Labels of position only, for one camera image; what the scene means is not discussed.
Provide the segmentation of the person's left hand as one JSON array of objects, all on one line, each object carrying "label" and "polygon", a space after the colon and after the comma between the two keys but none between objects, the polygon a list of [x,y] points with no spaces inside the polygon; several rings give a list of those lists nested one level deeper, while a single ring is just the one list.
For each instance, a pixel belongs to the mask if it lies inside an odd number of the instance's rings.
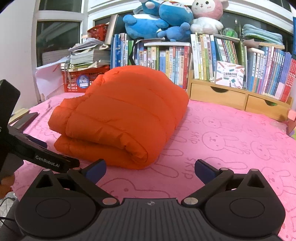
[{"label": "person's left hand", "polygon": [[0,199],[3,199],[7,195],[7,193],[10,192],[10,189],[13,186],[14,182],[15,182],[15,175],[5,177],[1,180]]}]

